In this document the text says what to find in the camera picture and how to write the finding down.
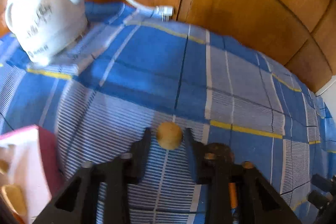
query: cable plug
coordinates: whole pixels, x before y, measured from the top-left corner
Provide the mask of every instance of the cable plug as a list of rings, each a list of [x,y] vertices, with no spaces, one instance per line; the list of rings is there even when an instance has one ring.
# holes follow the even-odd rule
[[[172,6],[156,6],[155,13],[162,16],[162,21],[165,18],[166,21],[169,20],[174,13],[174,7]]]

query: pink box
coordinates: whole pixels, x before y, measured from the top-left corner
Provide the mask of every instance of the pink box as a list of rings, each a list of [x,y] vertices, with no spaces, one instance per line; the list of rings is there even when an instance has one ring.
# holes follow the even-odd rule
[[[9,163],[7,175],[0,174],[0,185],[17,184],[26,201],[31,224],[63,185],[56,158],[56,137],[33,125],[0,136],[0,159]]]

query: white stripe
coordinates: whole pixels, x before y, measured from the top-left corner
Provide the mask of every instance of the white stripe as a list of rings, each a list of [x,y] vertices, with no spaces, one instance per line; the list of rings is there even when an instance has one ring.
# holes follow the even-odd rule
[[[307,213],[306,213],[306,216],[308,215],[308,212],[309,212],[309,209],[310,209],[310,202],[308,202],[308,206],[307,206]]]
[[[190,206],[190,211],[191,212],[196,212],[197,207],[198,207],[198,202],[200,199],[200,193],[201,193],[201,184],[196,184],[194,188],[194,193],[193,193],[193,200],[191,201],[191,206]]]
[[[0,56],[0,64],[5,63],[8,59],[11,58],[11,56],[13,55],[13,53],[15,52],[15,50],[19,47],[19,42],[17,39],[14,39],[12,41],[12,43],[8,46],[8,48],[6,49],[6,52],[4,52],[1,56]]]
[[[282,108],[282,105],[281,105],[281,102],[280,102],[280,100],[279,100],[279,97],[278,97],[278,95],[277,95],[277,90],[275,89],[275,85],[274,85],[274,81],[273,81],[273,76],[272,76],[272,73],[270,73],[270,77],[271,77],[271,84],[272,84],[272,87],[273,87],[273,89],[274,89],[274,94],[275,94],[275,97],[276,97],[276,99],[277,99],[277,102],[278,102],[278,105],[280,106],[280,110],[281,110],[281,112],[283,113],[284,112],[284,110],[283,110],[283,108]]]
[[[161,179],[160,179],[160,183],[159,183],[159,188],[157,190],[157,196],[156,196],[155,206],[154,206],[154,210],[153,210],[153,224],[155,224],[156,209],[158,208],[158,204],[159,204],[159,199],[160,199],[160,193],[161,193],[163,178],[165,176],[165,169],[166,169],[166,165],[167,165],[167,161],[168,161],[168,154],[169,154],[169,150],[166,150],[165,161],[163,162]]]
[[[274,148],[274,138],[272,138],[272,154],[271,154],[271,179],[270,184],[272,184],[272,174],[273,174],[273,148]]]
[[[191,25],[189,24],[188,37],[190,36],[190,29],[191,29]]]
[[[116,51],[116,53],[114,54],[114,56],[112,57],[112,60],[110,61],[110,63],[107,65],[107,68],[104,72],[104,75],[102,77],[102,79],[99,82],[99,86],[102,86],[106,79],[107,76],[109,75],[116,59],[119,57],[119,55],[121,54],[122,50],[126,47],[127,43],[129,42],[129,40],[132,38],[132,36],[134,35],[134,33],[140,28],[140,25],[137,25],[126,37],[126,39],[124,40],[124,42],[121,44],[121,46],[119,47],[119,49]]]
[[[231,124],[233,124],[233,122],[234,122],[233,115],[234,115],[234,111],[235,111],[235,98],[233,97],[233,88],[232,88],[230,72],[229,72],[229,61],[228,61],[227,51],[225,51],[225,57],[226,57],[227,78],[229,78],[230,93],[231,93],[231,97],[232,97]]]
[[[195,220],[195,216],[196,216],[196,214],[189,214],[186,224],[193,224],[194,220]]]
[[[207,100],[205,103],[204,117],[210,119],[211,105],[212,105],[212,77],[211,77],[211,52],[210,52],[210,32],[206,30],[206,46],[205,46],[205,60],[206,60],[206,76],[207,76]]]
[[[303,99],[303,103],[304,103],[304,108],[305,108],[305,112],[306,112],[306,125],[309,126],[308,124],[308,106],[307,106],[307,102],[306,102],[306,99],[305,99],[305,96],[303,94],[303,92],[301,92],[301,95],[302,95],[302,99]]]
[[[205,103],[204,117],[208,120],[211,119],[211,105],[212,105],[212,90],[207,89],[207,100]]]
[[[283,114],[283,122],[282,122],[282,135],[285,136],[286,132],[285,132],[285,123],[286,123],[286,116],[285,114]]]
[[[282,174],[281,174],[280,194],[282,194],[282,190],[284,188],[284,181],[285,181],[285,170],[286,170],[286,142],[285,140],[282,141],[282,150],[283,150],[283,157],[282,157]]]
[[[93,53],[95,58],[97,58],[100,54],[102,54],[111,45],[111,43],[114,41],[116,36],[122,31],[122,29],[124,29],[124,27],[125,27],[124,24],[120,25],[118,29],[116,29],[116,31],[113,32],[112,35],[110,35],[108,39],[106,39],[106,43],[103,46],[103,48]]]
[[[126,25],[127,22],[129,22],[131,19],[133,19],[138,13],[139,13],[139,10],[135,10],[131,15],[129,15],[128,17],[126,17],[123,20],[123,23]]]
[[[67,96],[68,92],[71,89],[72,84],[74,83],[74,80],[70,79],[64,86],[62,95],[59,99],[57,111],[56,111],[56,119],[55,119],[55,126],[54,126],[54,134],[56,137],[58,137],[58,128],[59,128],[59,116],[60,116],[60,109],[62,107],[62,102],[65,100],[64,98]]]
[[[272,72],[271,67],[270,67],[270,65],[268,63],[268,60],[267,60],[266,56],[262,52],[259,52],[259,53],[263,57],[263,59],[265,60],[267,68],[268,68],[268,71]]]
[[[285,100],[284,93],[283,93],[283,91],[282,91],[282,87],[281,87],[281,85],[280,85],[280,90],[281,90],[281,93],[282,93],[283,101],[285,102],[285,106],[286,106],[286,108],[287,108],[287,110],[288,110],[289,116],[292,117],[291,113],[289,112],[289,108],[288,108],[288,106],[287,106],[287,103],[286,103],[286,100]]]
[[[204,124],[201,143],[204,143],[204,144],[208,143],[209,130],[210,130],[210,125],[209,124]]]
[[[53,99],[56,88],[57,88],[58,80],[59,80],[58,78],[55,79],[54,84],[51,88],[49,97],[47,99],[47,102],[45,103],[45,106],[44,106],[44,109],[43,109],[43,112],[42,112],[42,115],[41,115],[41,118],[40,118],[40,121],[39,121],[39,126],[43,126],[45,117],[48,113],[48,110],[49,110],[49,107],[50,107],[50,104],[51,104],[51,100]]]
[[[258,58],[258,55],[257,55],[257,53],[255,54],[255,57],[256,57],[256,59],[257,59],[257,62],[258,62],[258,67],[259,67],[259,69],[260,69],[260,63],[259,63],[259,58]]]
[[[120,9],[120,11],[109,20],[109,23],[113,23],[118,17],[120,17],[122,15],[122,13],[124,12],[125,9],[125,3],[123,3],[122,8]]]
[[[291,137],[292,137],[293,118],[291,118]]]
[[[291,81],[292,81],[293,88],[295,88],[292,75],[290,75],[290,77],[291,77]]]

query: teapot handle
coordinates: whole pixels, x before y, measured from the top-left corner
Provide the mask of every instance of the teapot handle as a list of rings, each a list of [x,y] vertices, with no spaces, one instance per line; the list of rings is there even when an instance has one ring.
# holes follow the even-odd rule
[[[5,10],[5,21],[7,24],[8,29],[11,30],[11,32],[14,33],[13,30],[13,24],[12,24],[12,15],[11,15],[11,11],[12,11],[12,6],[14,4],[15,0],[8,0],[7,1],[7,6],[6,6],[6,10]]]

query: white teapot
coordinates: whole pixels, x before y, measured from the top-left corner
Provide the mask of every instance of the white teapot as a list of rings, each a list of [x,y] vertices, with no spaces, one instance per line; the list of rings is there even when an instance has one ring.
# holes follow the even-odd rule
[[[8,0],[5,20],[32,62],[46,65],[86,28],[84,0]]]

